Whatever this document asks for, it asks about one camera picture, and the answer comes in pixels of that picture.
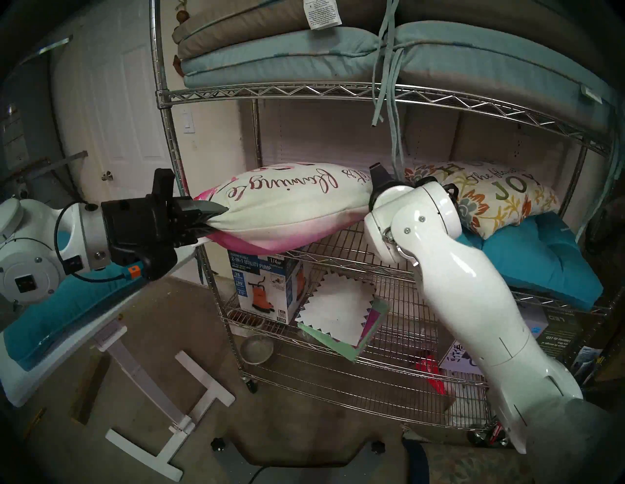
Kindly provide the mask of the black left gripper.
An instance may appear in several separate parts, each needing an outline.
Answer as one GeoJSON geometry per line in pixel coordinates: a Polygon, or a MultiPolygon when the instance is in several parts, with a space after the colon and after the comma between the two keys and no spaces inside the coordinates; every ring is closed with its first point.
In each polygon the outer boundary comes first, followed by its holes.
{"type": "Polygon", "coordinates": [[[174,197],[174,183],[172,169],[156,169],[150,194],[101,204],[111,261],[124,266],[141,262],[143,277],[150,281],[174,268],[176,248],[216,231],[207,219],[229,210],[213,201],[174,197]]]}

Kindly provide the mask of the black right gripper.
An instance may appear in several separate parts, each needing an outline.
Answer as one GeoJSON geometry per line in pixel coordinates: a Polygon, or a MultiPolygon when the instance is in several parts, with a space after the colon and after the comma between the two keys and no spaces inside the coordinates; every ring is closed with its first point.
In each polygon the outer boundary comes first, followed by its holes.
{"type": "Polygon", "coordinates": [[[392,180],[391,174],[381,164],[369,166],[369,175],[372,182],[372,193],[369,198],[369,211],[373,211],[376,206],[382,206],[397,199],[404,194],[414,190],[410,184],[392,180]]]}

